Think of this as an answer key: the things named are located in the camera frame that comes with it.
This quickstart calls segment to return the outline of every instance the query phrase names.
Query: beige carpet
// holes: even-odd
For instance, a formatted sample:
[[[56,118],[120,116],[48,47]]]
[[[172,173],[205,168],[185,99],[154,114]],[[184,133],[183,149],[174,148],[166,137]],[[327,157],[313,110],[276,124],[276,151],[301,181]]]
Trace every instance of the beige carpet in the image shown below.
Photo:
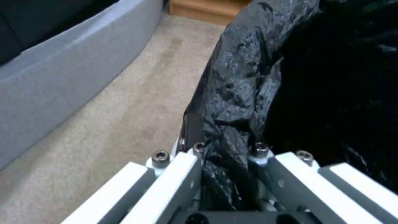
[[[60,223],[127,162],[171,150],[223,30],[164,15],[113,82],[0,172],[0,223]]]

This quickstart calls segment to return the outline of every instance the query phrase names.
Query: gray sofa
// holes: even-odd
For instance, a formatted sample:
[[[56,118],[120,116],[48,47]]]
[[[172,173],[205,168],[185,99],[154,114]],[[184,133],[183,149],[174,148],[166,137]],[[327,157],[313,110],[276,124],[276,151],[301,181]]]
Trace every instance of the gray sofa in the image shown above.
[[[0,67],[0,169],[111,82],[145,47],[162,0],[120,0]]]

